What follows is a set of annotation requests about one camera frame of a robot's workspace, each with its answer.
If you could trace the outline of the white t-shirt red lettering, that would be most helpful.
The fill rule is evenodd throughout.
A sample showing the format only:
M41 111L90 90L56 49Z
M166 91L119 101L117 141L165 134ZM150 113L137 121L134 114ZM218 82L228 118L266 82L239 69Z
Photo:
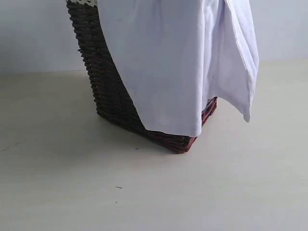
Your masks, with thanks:
M197 137L220 97L250 121L259 56L247 0L100 0L108 50L147 130Z

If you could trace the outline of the dark brown wicker basket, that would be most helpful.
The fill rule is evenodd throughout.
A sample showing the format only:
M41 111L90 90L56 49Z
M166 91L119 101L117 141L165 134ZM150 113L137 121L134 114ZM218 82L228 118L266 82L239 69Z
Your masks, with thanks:
M210 54L199 1L66 3L97 113L175 153L187 152L212 115Z

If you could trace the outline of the cream lace basket liner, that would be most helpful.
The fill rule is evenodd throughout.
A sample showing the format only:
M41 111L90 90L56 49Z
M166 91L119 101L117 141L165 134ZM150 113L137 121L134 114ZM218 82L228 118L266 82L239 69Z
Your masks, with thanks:
M97 0L66 0L66 2L78 3L82 5L88 5L90 7L97 7L98 1Z

